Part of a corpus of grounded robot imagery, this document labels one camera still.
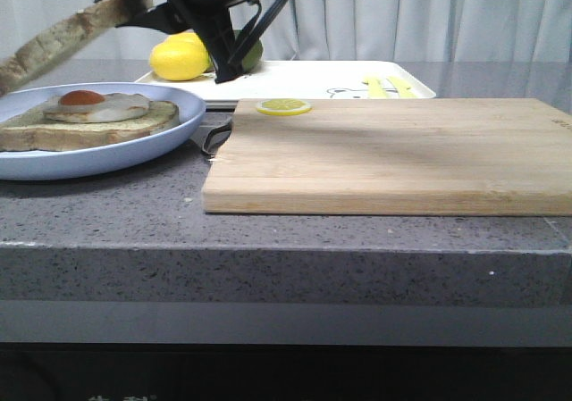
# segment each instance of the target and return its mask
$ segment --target egg yolk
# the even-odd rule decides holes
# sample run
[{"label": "egg yolk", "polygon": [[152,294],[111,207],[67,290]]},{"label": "egg yolk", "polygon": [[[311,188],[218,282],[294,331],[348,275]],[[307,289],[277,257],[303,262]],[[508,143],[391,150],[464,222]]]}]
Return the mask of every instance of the egg yolk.
[{"label": "egg yolk", "polygon": [[105,100],[103,95],[89,90],[74,90],[60,97],[59,104],[99,104]]}]

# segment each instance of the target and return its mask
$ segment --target egg white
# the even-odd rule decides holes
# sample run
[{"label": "egg white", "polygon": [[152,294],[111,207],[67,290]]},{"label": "egg white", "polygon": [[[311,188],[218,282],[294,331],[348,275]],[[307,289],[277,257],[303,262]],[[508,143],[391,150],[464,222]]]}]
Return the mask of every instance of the egg white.
[{"label": "egg white", "polygon": [[111,93],[98,104],[60,104],[60,97],[48,100],[42,109],[49,120],[66,122],[111,122],[130,120],[149,111],[150,100],[142,95]]}]

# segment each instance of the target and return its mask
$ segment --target cartoon drawing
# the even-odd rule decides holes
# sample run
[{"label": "cartoon drawing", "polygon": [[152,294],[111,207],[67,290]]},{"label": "cartoon drawing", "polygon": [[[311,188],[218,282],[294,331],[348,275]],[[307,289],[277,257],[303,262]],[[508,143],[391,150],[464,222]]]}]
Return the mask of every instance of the cartoon drawing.
[{"label": "cartoon drawing", "polygon": [[351,88],[329,88],[326,93],[331,99],[367,99],[367,88],[354,90]]}]

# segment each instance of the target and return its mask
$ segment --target bread slice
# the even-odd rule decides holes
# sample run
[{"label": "bread slice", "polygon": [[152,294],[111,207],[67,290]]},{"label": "bread slice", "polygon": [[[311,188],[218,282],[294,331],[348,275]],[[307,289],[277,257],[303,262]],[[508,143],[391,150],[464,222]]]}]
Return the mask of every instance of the bread slice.
[{"label": "bread slice", "polygon": [[0,123],[0,151],[71,151],[143,138],[179,124],[173,102],[152,101],[147,114],[125,121],[70,123],[44,117],[42,104]]}]

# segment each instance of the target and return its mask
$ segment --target bread crust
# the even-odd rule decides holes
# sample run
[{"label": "bread crust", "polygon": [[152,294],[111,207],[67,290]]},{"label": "bread crust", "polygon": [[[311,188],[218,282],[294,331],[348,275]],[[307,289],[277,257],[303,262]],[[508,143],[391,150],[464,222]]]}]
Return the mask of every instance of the bread crust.
[{"label": "bread crust", "polygon": [[110,28],[153,6],[153,0],[102,0],[42,30],[0,63],[0,96],[43,75]]},{"label": "bread crust", "polygon": [[144,138],[179,124],[179,108],[167,101],[151,102],[149,112],[136,119],[101,123],[48,120],[41,106],[0,123],[0,150],[71,151]]}]

